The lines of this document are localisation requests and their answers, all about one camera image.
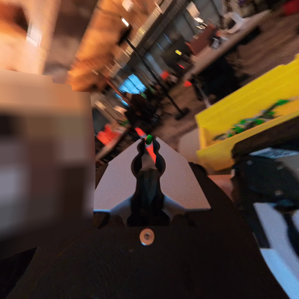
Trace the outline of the pile of small building pieces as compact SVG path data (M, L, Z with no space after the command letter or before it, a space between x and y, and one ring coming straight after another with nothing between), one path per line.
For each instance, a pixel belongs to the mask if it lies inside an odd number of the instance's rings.
M225 133L219 134L213 138L213 141L218 140L226 140L230 137L233 137L237 134L240 134L244 131L247 131L251 128L254 128L256 126L262 125L272 119L277 118L277 114L275 112L275 109L286 105L287 103L293 102L297 100L298 97L293 97L290 99L279 99L276 103L274 103L272 106L265 110L261 110L258 114L256 114L252 118L244 118L240 120L237 124L235 124L230 130L228 130Z

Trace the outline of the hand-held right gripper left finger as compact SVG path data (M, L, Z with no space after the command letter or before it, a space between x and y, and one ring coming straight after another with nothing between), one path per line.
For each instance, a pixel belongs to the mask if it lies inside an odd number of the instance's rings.
M100 169L101 178L95 188L94 213L120 217L125 225L132 225L132 199L137 178L142 169L144 139L137 140Z

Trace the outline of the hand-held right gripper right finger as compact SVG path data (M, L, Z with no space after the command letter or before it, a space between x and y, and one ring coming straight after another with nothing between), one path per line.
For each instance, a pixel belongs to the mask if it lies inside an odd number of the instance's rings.
M190 212L210 211L211 206L189 162L160 138L157 157L164 161L160 189L164 194L163 212L170 218Z

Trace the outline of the yellow plastic bin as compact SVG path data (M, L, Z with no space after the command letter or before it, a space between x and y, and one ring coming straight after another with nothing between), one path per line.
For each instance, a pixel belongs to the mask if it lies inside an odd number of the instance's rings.
M196 154L199 164L212 171L230 168L234 163L231 152L236 143L298 117L298 94L299 56L297 54L292 62L275 67L196 114L200 145L200 150ZM274 119L225 140L215 140L216 136L231 131L242 120L257 116L279 100L289 100L289 102L274 109Z

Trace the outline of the black pole stand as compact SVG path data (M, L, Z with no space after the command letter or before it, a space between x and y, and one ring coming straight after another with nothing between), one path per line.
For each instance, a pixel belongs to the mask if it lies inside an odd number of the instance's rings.
M129 40L129 34L130 34L130 30L126 30L126 31L124 31L124 33L122 33L122 35L121 35L121 37L119 38L119 41L118 41L118 46L120 46L122 43L126 42L132 48L133 52L139 57L139 59L144 64L145 68L149 71L149 73L151 73L151 75L154 78L154 80L156 81L156 83L161 87L161 89L163 90L166 97L170 100L171 104L178 111L177 114L175 115L175 119L177 121L183 119L186 115L188 115L188 113L190 112L190 109L187 108L187 107L184 107L183 109L179 108L179 106L175 103L174 99L169 95L167 89L160 83L159 79L156 77L154 72L151 70L149 65L146 63L144 58L138 53L136 47L133 46L133 44Z

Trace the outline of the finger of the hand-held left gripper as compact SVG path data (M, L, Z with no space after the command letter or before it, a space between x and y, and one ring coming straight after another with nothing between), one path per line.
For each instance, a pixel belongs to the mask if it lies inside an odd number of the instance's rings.
M287 296L298 299L299 259L287 235L287 222L269 203L255 203L254 209L270 246L260 252Z

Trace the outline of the orange traffic cone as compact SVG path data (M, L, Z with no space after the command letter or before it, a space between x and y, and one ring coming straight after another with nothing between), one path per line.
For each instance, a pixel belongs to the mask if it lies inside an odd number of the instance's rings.
M147 138L148 134L146 134L142 129L140 128L135 128L136 133L140 137L140 139L144 139L144 144L145 144L145 139ZM153 147L153 142L151 145L146 145L145 144L145 149L147 150L149 156L151 157L153 163L156 163L156 154L154 153L154 147Z

